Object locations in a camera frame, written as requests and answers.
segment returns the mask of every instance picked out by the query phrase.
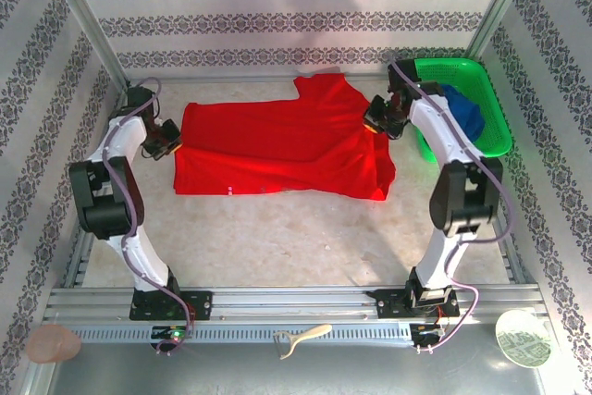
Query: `blue fabric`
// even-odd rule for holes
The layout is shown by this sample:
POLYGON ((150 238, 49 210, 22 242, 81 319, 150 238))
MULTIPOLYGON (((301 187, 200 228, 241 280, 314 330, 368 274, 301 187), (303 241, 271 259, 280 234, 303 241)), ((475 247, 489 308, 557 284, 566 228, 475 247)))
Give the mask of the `blue fabric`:
POLYGON ((450 112, 461 126, 466 137, 469 138, 469 141, 475 142, 479 139, 485 128, 485 120, 481 115, 481 108, 479 108, 479 105, 469 101, 453 86, 441 85, 441 87, 448 100, 450 112))

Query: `white plate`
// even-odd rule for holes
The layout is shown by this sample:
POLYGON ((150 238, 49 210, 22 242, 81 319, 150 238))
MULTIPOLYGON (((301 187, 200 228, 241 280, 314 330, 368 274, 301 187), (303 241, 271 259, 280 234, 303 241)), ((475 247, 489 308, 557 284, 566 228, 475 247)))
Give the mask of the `white plate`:
POLYGON ((522 367, 539 367, 551 356, 550 334, 524 310, 510 310, 499 317, 496 339, 503 354, 522 367))

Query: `green plastic basket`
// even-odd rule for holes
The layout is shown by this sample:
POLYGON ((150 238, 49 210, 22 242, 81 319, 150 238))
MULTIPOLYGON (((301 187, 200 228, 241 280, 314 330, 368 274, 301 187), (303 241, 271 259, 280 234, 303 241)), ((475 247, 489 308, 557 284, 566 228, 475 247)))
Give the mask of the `green plastic basket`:
MULTIPOLYGON (((502 156, 512 148, 512 136, 501 113, 487 73, 475 61, 463 58, 415 59, 417 74, 422 79, 447 83, 481 108, 485 120, 483 133, 475 146, 485 157, 502 156)), ((419 150, 427 162, 436 162, 421 131, 417 130, 419 150)))

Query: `patterned wallpaper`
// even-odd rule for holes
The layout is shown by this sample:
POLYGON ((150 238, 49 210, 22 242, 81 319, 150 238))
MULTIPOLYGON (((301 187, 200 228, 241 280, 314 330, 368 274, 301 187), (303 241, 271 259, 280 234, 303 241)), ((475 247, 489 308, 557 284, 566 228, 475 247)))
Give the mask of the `patterned wallpaper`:
POLYGON ((67 166, 100 141, 117 92, 65 0, 0 0, 0 394, 71 255, 67 166))
POLYGON ((397 49, 456 56, 490 0, 88 0, 128 76, 379 72, 397 49))
POLYGON ((514 138, 504 159, 514 245, 578 371, 577 393, 592 393, 591 3, 513 0, 483 54, 514 138))

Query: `purple cable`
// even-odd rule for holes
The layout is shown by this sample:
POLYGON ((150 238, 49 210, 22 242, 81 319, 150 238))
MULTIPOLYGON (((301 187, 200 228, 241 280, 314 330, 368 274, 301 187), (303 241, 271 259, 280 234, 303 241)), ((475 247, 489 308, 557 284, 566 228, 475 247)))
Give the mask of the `purple cable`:
POLYGON ((178 302, 179 305, 183 308, 183 312, 185 312, 185 321, 186 321, 185 335, 183 336, 183 338, 180 341, 174 341, 172 339, 163 339, 162 341, 160 341, 156 345, 156 353, 160 353, 160 348, 164 344, 174 344, 177 347, 175 347, 173 349, 173 351, 177 351, 180 348, 180 346, 183 344, 185 339, 187 337, 189 337, 189 335, 191 334, 190 310, 189 310, 188 305, 183 300, 181 300, 181 298, 179 296, 177 296, 175 293, 173 293, 169 289, 166 289, 165 287, 160 286, 159 284, 157 284, 154 281, 152 281, 151 279, 149 279, 145 274, 143 274, 140 270, 138 270, 136 268, 136 266, 131 262, 130 258, 128 257, 128 252, 127 252, 128 248, 126 247, 126 242, 127 242, 128 238, 130 238, 136 234, 136 230, 138 229, 138 216, 136 215, 136 207, 133 204, 133 201, 130 196, 130 192, 128 191, 127 187, 125 186, 125 184, 123 183, 123 181, 121 180, 121 178, 119 177, 119 175, 117 174, 115 169, 113 169, 111 167, 111 165, 109 164, 108 159, 107 159, 107 155, 108 155, 107 151, 109 149, 109 143, 111 143, 111 141, 113 140, 113 138, 115 137, 115 135, 117 134, 119 129, 121 127, 123 127, 130 119, 132 119, 138 113, 140 113, 142 110, 144 110, 145 108, 150 106, 158 98, 158 95, 160 94, 160 91, 162 90, 162 83, 160 82, 159 79, 157 79, 155 77, 146 78, 146 79, 138 82, 136 87, 139 87, 140 85, 144 84, 148 80, 155 80, 156 83, 158 84, 158 89, 156 90, 156 93, 153 94, 152 98, 150 98, 150 100, 148 102, 146 102, 143 105, 140 105, 138 108, 133 110, 131 113, 129 113, 128 115, 123 117, 123 119, 121 119, 116 124, 116 126, 113 128, 113 130, 111 132, 109 132, 109 134, 107 135, 107 137, 105 139, 105 145, 104 145, 103 151, 102 151, 102 159, 103 159, 103 164, 105 164, 105 168, 109 172, 109 177, 111 178, 111 180, 113 180, 117 184, 117 186, 119 187, 119 189, 123 193, 123 197, 125 198, 126 206, 128 207, 128 211, 129 211, 129 214, 131 217, 131 227, 129 228, 128 233, 123 235, 123 238, 121 239, 121 251, 123 253, 123 259, 124 259, 125 263, 128 265, 129 269, 134 273, 134 275, 136 275, 137 277, 139 277, 143 281, 147 282, 151 286, 154 286, 158 290, 162 291, 165 295, 169 296, 170 298, 172 298, 173 300, 178 302))
MULTIPOLYGON (((454 139, 456 139, 456 142, 458 144, 460 144, 461 150, 463 152, 465 152, 471 158, 471 160, 473 162, 475 162, 475 164, 479 168, 481 168, 481 171, 483 171, 487 175, 487 177, 491 180, 491 182, 496 187, 496 189, 498 189, 501 198, 505 201, 505 203, 508 207, 508 221, 507 221, 508 225, 501 232, 501 234, 499 236, 496 236, 495 238, 493 238, 491 240, 465 241, 462 244, 465 244, 465 243, 466 244, 486 244, 486 243, 490 243, 490 242, 498 242, 498 241, 503 240, 508 235, 510 235, 510 233, 512 232, 512 229, 514 227, 514 221, 515 221, 515 210, 512 205, 512 199, 510 198, 508 191, 506 190, 506 188, 503 185, 501 185, 500 181, 496 178, 496 176, 487 167, 485 167, 485 165, 481 162, 481 160, 478 158, 478 156, 476 156, 471 150, 469 150, 469 148, 464 143, 463 138, 461 137, 459 132, 454 127, 454 124, 450 120, 449 116, 446 114, 443 114, 444 109, 441 106, 439 106, 431 97, 429 97, 429 95, 426 92, 424 92, 421 88, 419 88, 415 84, 415 82, 413 82, 411 79, 409 79, 405 75, 405 73, 403 73, 402 70, 399 67, 397 67, 397 64, 395 63, 394 59, 390 60, 390 64, 395 69, 395 71, 397 71, 397 74, 399 74, 399 76, 401 76, 401 78, 409 84, 409 86, 411 86, 416 92, 418 92, 424 99, 427 100, 427 102, 430 105, 432 105, 436 109, 436 111, 438 111, 438 113, 441 114, 441 116, 444 118, 444 121, 446 122, 446 125, 448 125, 450 131, 452 132, 454 139)), ((449 273, 450 262, 452 261, 454 256, 456 256, 456 253, 459 251, 460 246, 461 246, 461 244, 458 244, 456 247, 454 247, 452 252, 450 252, 448 258, 446 259, 446 263, 444 264, 444 271, 446 273, 446 276, 448 277, 448 279, 450 280, 450 282, 452 284, 454 284, 457 287, 460 287, 461 289, 467 289, 467 290, 472 291, 475 294, 475 297, 473 298, 473 302, 471 303, 471 306, 469 307, 469 309, 461 317, 458 324, 452 329, 452 331, 448 335, 446 335, 446 337, 441 339, 438 343, 434 344, 433 346, 417 347, 418 353, 421 351, 431 353, 434 349, 437 349, 438 347, 441 347, 444 344, 446 344, 456 334, 456 332, 458 332, 459 328, 461 328, 461 326, 464 324, 464 321, 466 320, 466 318, 468 318, 473 313, 473 310, 476 308, 477 303, 479 302, 479 290, 476 287, 458 282, 450 276, 450 273, 449 273)))

